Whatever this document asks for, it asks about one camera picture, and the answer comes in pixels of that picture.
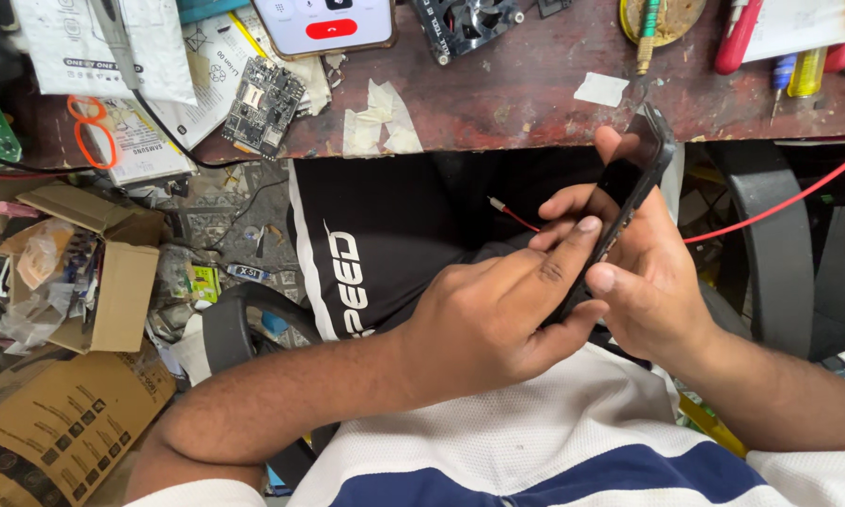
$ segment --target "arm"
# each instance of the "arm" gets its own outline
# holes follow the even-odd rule
[[[569,291],[600,228],[600,220],[584,220],[550,255],[524,249],[448,267],[390,333],[275,353],[210,377],[157,423],[127,501],[200,479],[259,487],[263,461],[319,426],[541,375],[578,350],[607,310],[590,301],[537,329]]]
[[[751,449],[845,450],[845,380],[721,329],[701,351],[659,362]]]
[[[273,353],[207,379],[156,424],[127,501],[209,478],[260,488],[265,458],[310,430],[410,408],[396,344],[386,333]]]
[[[601,127],[608,161],[619,134]],[[529,247],[548,250],[574,224],[587,192],[560,190],[541,206],[554,220]],[[767,350],[719,329],[663,198],[654,190],[586,282],[607,302],[608,328],[620,346],[659,364],[713,407],[745,445],[766,451],[845,450],[845,381],[813,364]]]

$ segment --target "red end call button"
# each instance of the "red end call button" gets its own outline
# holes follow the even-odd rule
[[[310,39],[329,39],[353,35],[354,33],[357,33],[357,22],[352,19],[338,19],[307,25],[307,35]]]

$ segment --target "recycling symbol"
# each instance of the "recycling symbol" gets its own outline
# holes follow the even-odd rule
[[[222,67],[219,65],[213,65],[209,68],[209,78],[215,82],[221,82],[225,80],[225,70],[222,70]]]

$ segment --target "black smartphone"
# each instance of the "black smartphone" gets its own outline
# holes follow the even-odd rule
[[[635,210],[642,205],[651,189],[660,183],[675,153],[673,131],[660,111],[645,102],[622,135],[620,146],[580,215],[601,218],[604,222],[601,238],[563,302],[542,326],[562,321],[575,305],[590,298],[585,282],[586,271],[596,262],[607,259],[610,248],[635,216]]]

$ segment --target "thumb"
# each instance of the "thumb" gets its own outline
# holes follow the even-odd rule
[[[598,300],[585,301],[576,305],[563,322],[551,324],[533,333],[529,340],[534,348],[526,358],[526,376],[541,375],[582,348],[598,319],[606,313],[607,303]]]
[[[606,301],[614,313],[622,313],[642,323],[658,316],[663,293],[641,276],[607,262],[598,262],[586,272],[592,294]]]

